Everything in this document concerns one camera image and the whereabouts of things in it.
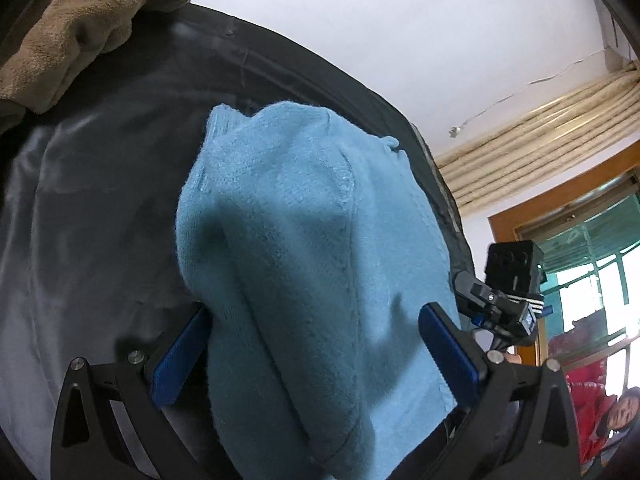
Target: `red jacket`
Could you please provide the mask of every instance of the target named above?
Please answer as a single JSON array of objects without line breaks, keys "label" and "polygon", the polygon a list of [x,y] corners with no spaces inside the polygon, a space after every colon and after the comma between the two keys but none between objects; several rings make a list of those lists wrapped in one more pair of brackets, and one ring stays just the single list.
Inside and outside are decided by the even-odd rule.
[{"label": "red jacket", "polygon": [[580,462],[585,463],[595,457],[607,442],[608,435],[598,438],[594,436],[594,432],[602,416],[609,411],[618,398],[607,397],[604,384],[591,382],[568,384],[578,420]]}]

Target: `wooden window frame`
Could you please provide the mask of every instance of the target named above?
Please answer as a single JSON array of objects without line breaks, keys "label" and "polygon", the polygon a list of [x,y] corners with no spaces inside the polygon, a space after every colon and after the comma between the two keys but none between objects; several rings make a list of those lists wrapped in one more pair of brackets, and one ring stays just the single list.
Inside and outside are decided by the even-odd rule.
[{"label": "wooden window frame", "polygon": [[[548,190],[526,202],[489,218],[496,242],[519,240],[518,230],[576,202],[594,190],[635,170],[640,164],[640,140],[585,173]],[[538,323],[540,334],[532,347],[518,348],[524,364],[540,365],[546,359],[546,327],[544,319]]]}]

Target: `black fabric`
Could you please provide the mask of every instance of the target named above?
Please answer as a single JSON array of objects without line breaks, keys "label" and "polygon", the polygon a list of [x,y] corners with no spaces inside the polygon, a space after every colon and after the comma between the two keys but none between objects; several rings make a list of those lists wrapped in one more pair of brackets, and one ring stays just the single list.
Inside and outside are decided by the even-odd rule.
[{"label": "black fabric", "polygon": [[[0,139],[0,153],[15,153],[0,215],[0,426],[37,478],[49,478],[71,359],[100,364],[148,349],[172,310],[193,299],[177,269],[174,215],[209,111],[226,103],[253,114],[281,100],[329,107],[370,134],[397,137],[434,206],[452,270],[472,271],[457,212],[413,129],[381,97],[222,13],[193,5],[141,13],[130,40],[82,72],[57,106]],[[204,383],[196,376],[166,414],[211,475],[231,479]],[[118,420],[152,474],[122,410]]]},{"label": "black fabric", "polygon": [[0,478],[11,480],[34,480],[34,476],[17,455],[2,428],[0,428],[0,475]]}]

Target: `blue gripper pad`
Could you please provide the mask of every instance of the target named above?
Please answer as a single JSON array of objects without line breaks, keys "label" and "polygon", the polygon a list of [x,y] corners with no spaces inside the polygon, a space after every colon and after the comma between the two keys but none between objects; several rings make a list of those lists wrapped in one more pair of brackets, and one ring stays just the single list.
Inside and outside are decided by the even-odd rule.
[{"label": "blue gripper pad", "polygon": [[475,406],[480,401],[484,377],[453,336],[453,330],[461,331],[437,303],[428,303],[420,310],[418,329],[458,405]]},{"label": "blue gripper pad", "polygon": [[156,407],[162,408],[176,401],[196,361],[207,346],[210,332],[210,315],[206,308],[201,308],[153,371],[149,393]]}]

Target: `screw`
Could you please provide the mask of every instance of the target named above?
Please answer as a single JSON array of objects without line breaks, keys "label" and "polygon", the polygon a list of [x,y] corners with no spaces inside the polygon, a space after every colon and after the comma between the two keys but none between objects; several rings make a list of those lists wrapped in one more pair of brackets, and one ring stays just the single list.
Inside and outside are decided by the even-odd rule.
[{"label": "screw", "polygon": [[140,350],[134,350],[128,355],[127,360],[132,365],[138,365],[145,360],[145,353]]},{"label": "screw", "polygon": [[81,357],[76,357],[73,361],[71,361],[71,364],[69,365],[69,367],[75,371],[78,371],[83,366],[84,366],[84,359],[82,359]]},{"label": "screw", "polygon": [[547,359],[546,367],[549,368],[549,370],[551,370],[552,372],[559,372],[562,369],[560,363],[555,359]]},{"label": "screw", "polygon": [[486,356],[494,365],[499,365],[504,361],[504,355],[502,355],[502,353],[498,352],[497,350],[489,350],[486,353]]}]

